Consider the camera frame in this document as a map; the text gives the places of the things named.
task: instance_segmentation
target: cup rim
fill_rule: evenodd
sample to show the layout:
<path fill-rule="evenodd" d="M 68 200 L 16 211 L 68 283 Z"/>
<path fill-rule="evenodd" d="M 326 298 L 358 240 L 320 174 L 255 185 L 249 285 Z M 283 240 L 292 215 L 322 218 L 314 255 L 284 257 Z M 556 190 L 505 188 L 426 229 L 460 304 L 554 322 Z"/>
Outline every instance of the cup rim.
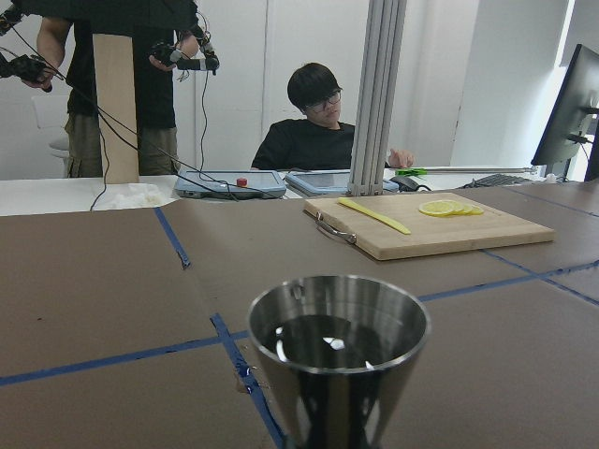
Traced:
<path fill-rule="evenodd" d="M 408 352 L 392 358 L 390 360 L 388 360 L 385 363 L 381 363 L 378 365 L 373 365 L 372 368 L 367 368 L 367 367 L 359 367 L 359 368 L 319 368 L 319 367 L 309 367 L 297 362 L 293 362 L 291 360 L 286 360 L 283 361 L 279 358 L 279 356 L 277 354 L 275 354 L 273 351 L 269 350 L 268 348 L 266 348 L 257 338 L 257 336 L 254 334 L 252 327 L 251 327 L 251 316 L 252 316 L 252 311 L 255 308 L 255 305 L 260 301 L 260 299 L 262 299 L 264 296 L 266 296 L 267 294 L 269 294 L 270 292 L 272 292 L 274 289 L 277 288 L 281 288 L 281 287 L 285 287 L 286 285 L 289 285 L 291 283 L 295 283 L 298 280 L 306 280 L 306 279 L 315 279 L 315 278 L 348 278 L 348 279 L 354 279 L 354 280 L 364 280 L 364 281 L 370 281 L 370 282 L 377 282 L 380 283 L 382 285 L 384 285 L 386 288 L 391 289 L 391 290 L 395 290 L 396 292 L 408 297 L 410 300 L 412 300 L 422 311 L 423 315 L 424 315 L 424 319 L 425 319 L 425 328 L 424 328 L 424 332 L 422 333 L 422 336 L 420 337 L 420 340 L 417 342 L 417 344 L 415 344 Z M 402 289 L 401 287 L 387 282 L 387 281 L 382 281 L 380 279 L 376 279 L 376 278 L 372 278 L 372 277 L 367 277 L 367 276 L 359 276 L 359 275 L 355 275 L 355 274 L 346 274 L 346 275 L 316 275 L 316 276 L 303 276 L 303 277 L 299 277 L 299 278 L 294 278 L 294 279 L 290 279 L 284 282 L 279 283 L 278 285 L 275 285 L 274 287 L 263 291 L 260 295 L 258 295 L 253 301 L 252 304 L 250 305 L 250 309 L 248 311 L 247 314 L 247 318 L 246 318 L 246 325 L 247 325 L 247 329 L 248 329 L 248 335 L 250 337 L 250 341 L 252 342 L 252 344 L 255 346 L 255 348 L 264 356 L 266 356 L 267 358 L 271 359 L 272 361 L 274 361 L 277 364 L 280 364 L 281 366 L 284 367 L 288 367 L 290 369 L 295 369 L 295 370 L 299 370 L 299 371 L 304 371 L 304 372 L 308 372 L 311 374 L 366 374 L 366 373 L 374 373 L 374 372 L 380 372 L 380 371 L 385 371 L 388 369 L 392 369 L 394 367 L 397 367 L 403 363 L 405 363 L 407 360 L 413 358 L 416 356 L 416 354 L 422 349 L 422 347 L 425 345 L 425 343 L 427 342 L 429 335 L 431 334 L 431 316 L 429 314 L 429 311 L 427 310 L 426 307 L 424 307 L 424 304 L 417 299 L 414 295 L 406 292 L 404 289 Z"/>

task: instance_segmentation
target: lemon slice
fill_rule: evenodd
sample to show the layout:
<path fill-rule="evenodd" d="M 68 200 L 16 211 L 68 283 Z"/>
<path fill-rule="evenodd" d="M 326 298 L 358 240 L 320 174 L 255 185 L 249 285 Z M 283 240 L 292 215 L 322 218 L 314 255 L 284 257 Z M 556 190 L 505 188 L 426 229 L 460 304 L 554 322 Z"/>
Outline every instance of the lemon slice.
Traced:
<path fill-rule="evenodd" d="M 433 217 L 446 217 L 448 215 L 481 215 L 482 208 L 469 203 L 462 203 L 453 199 L 438 199 L 418 206 L 418 210 Z"/>
<path fill-rule="evenodd" d="M 453 205 L 443 199 L 422 203 L 418 210 L 427 215 L 442 217 L 453 213 Z"/>
<path fill-rule="evenodd" d="M 464 203 L 456 201 L 454 199 L 443 199 L 442 201 L 451 205 L 451 207 L 453 208 L 453 211 L 451 213 L 455 213 L 457 215 L 463 213 L 465 207 Z"/>

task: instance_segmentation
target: metal cup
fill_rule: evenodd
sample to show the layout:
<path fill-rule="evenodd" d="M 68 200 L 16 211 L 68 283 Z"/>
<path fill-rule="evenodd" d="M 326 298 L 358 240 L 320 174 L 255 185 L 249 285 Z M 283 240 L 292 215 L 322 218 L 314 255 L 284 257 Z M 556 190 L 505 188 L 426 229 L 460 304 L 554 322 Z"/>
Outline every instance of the metal cup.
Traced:
<path fill-rule="evenodd" d="M 401 288 L 315 276 L 254 300 L 248 328 L 288 436 L 285 447 L 373 449 L 431 332 Z"/>

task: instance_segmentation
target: metal pole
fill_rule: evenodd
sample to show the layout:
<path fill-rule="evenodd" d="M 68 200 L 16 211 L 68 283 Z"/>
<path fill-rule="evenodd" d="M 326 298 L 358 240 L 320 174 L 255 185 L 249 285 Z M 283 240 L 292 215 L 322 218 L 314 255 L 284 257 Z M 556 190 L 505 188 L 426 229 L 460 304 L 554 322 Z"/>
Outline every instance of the metal pole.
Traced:
<path fill-rule="evenodd" d="M 383 173 L 406 0 L 371 0 L 368 11 L 356 134 L 347 190 L 352 196 L 383 193 Z"/>

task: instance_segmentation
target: keyboard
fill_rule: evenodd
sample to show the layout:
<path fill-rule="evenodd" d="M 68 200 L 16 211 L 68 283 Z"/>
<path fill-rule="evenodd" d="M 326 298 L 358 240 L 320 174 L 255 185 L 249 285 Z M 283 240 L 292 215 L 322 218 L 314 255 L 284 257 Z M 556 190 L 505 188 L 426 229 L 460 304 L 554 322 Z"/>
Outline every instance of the keyboard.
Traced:
<path fill-rule="evenodd" d="M 494 175 L 489 175 L 479 180 L 472 180 L 472 182 L 467 183 L 462 186 L 462 188 L 467 189 L 470 187 L 494 187 L 498 185 L 514 185 L 514 184 L 526 184 L 532 182 L 527 178 L 522 178 L 520 176 L 511 176 L 504 175 L 501 173 L 497 173 Z"/>

